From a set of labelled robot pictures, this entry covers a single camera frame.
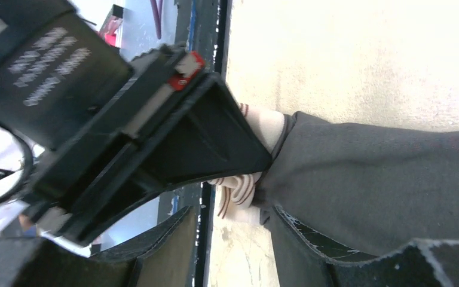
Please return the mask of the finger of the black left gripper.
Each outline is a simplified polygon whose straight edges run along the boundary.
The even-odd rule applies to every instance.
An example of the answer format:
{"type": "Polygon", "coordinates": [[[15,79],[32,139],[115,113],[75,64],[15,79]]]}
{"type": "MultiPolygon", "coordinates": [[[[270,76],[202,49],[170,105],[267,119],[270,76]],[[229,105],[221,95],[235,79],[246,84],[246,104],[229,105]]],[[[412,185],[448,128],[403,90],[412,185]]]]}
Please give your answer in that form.
{"type": "Polygon", "coordinates": [[[119,132],[69,190],[61,234],[80,244],[161,193],[216,178],[260,172],[271,155],[219,74],[156,95],[138,114],[137,133],[119,132]]]}

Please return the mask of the dark grey boxer underwear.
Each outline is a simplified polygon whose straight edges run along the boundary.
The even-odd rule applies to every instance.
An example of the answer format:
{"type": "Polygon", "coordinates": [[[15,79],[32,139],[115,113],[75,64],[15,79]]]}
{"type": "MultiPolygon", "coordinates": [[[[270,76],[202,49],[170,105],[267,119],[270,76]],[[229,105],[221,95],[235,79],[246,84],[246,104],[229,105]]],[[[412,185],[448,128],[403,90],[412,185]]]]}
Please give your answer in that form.
{"type": "Polygon", "coordinates": [[[374,256],[412,239],[459,239],[459,131],[330,123],[239,106],[273,162],[213,179],[218,216],[265,224],[273,207],[374,256]]]}

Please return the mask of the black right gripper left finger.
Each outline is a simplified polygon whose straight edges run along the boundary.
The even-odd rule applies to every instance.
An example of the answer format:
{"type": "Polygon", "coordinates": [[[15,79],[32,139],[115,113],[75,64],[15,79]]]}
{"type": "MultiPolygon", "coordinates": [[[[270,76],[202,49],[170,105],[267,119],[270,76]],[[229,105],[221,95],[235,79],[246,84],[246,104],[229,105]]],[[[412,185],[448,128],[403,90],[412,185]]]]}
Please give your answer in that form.
{"type": "Polygon", "coordinates": [[[0,237],[0,287],[185,286],[196,224],[194,208],[184,207],[89,258],[40,237],[0,237]]]}

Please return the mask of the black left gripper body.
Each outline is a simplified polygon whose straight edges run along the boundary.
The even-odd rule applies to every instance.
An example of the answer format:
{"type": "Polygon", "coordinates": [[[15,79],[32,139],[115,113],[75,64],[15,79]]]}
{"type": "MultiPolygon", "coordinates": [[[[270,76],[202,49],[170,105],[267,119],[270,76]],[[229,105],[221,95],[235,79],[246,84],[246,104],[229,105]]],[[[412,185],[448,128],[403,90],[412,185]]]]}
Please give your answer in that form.
{"type": "Polygon", "coordinates": [[[164,45],[127,63],[68,1],[0,1],[0,128],[23,150],[22,173],[0,204],[90,243],[136,201],[204,181],[192,157],[152,153],[192,108],[204,65],[164,45]]]}

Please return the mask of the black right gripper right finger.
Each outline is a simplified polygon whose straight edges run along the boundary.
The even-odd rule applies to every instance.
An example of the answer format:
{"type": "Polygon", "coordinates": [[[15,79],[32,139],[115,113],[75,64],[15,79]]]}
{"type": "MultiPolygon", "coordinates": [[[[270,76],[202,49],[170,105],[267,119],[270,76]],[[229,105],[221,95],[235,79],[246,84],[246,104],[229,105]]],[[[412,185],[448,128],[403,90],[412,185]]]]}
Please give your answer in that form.
{"type": "Polygon", "coordinates": [[[416,239],[381,257],[349,248],[280,207],[269,228],[281,286],[459,286],[459,240],[416,239]]]}

